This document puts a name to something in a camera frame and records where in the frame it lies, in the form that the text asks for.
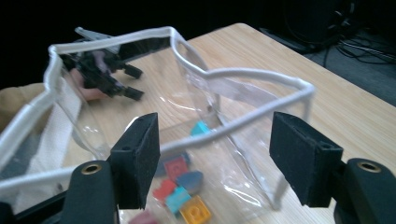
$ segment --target table surface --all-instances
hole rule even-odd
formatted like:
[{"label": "table surface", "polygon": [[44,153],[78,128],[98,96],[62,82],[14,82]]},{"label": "table surface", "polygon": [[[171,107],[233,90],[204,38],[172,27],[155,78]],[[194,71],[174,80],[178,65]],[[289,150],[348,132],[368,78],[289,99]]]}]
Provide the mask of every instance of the table surface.
[{"label": "table surface", "polygon": [[[342,79],[326,68],[313,63],[297,52],[279,44],[274,39],[243,24],[236,23],[212,33],[189,40],[199,54],[204,58],[209,69],[220,67],[251,67],[272,70],[291,77],[299,77],[316,87],[309,123],[319,132],[332,139],[344,149],[343,161],[351,158],[364,158],[377,161],[387,166],[396,174],[396,108],[371,93]],[[139,68],[144,67],[145,59],[137,60]],[[139,107],[135,107],[133,118],[138,114],[148,112],[147,106],[158,106],[150,102],[167,99],[172,92],[161,92],[153,95],[156,89],[167,88],[175,91],[177,80],[151,78],[147,86],[138,85],[137,89],[145,89],[145,99]],[[171,111],[165,106],[159,106],[171,117],[183,117],[185,111]],[[114,117],[114,111],[99,110],[101,116]],[[117,117],[126,115],[125,108],[119,110]],[[172,125],[166,119],[160,120],[160,129]],[[112,132],[117,129],[114,119],[108,123]],[[272,211],[260,217],[254,217],[247,223],[334,223],[332,201],[329,208],[308,208],[301,206],[296,195],[288,189],[282,201],[280,211]]]}]

